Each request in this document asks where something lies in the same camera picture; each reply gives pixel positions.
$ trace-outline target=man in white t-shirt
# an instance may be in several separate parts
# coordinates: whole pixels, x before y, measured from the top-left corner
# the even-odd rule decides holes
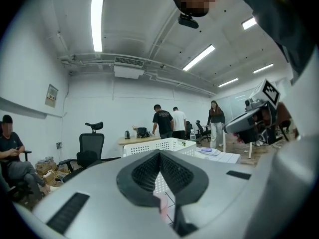
[[[174,120],[174,129],[172,137],[185,140],[186,132],[186,116],[185,113],[180,112],[177,107],[173,108],[171,114]]]

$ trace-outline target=standing woman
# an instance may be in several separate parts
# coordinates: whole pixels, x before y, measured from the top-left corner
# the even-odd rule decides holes
[[[218,106],[216,101],[211,101],[210,110],[208,113],[208,122],[207,125],[210,126],[211,135],[210,135],[210,147],[212,149],[216,148],[217,138],[221,138],[223,135],[223,128],[225,124],[225,115],[221,108]]]

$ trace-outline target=bottle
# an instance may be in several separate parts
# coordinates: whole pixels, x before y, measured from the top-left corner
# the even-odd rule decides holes
[[[190,139],[191,141],[196,141],[196,135],[195,135],[193,129],[190,130],[189,139]]]

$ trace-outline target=white pants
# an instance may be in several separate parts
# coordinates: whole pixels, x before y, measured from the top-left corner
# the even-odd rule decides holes
[[[221,129],[221,122],[210,124],[210,148],[215,149],[217,142],[223,142],[223,130]]]

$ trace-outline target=purple object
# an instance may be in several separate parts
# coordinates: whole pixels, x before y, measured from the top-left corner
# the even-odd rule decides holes
[[[201,149],[201,151],[211,152],[212,149],[211,148],[203,148],[203,149]]]

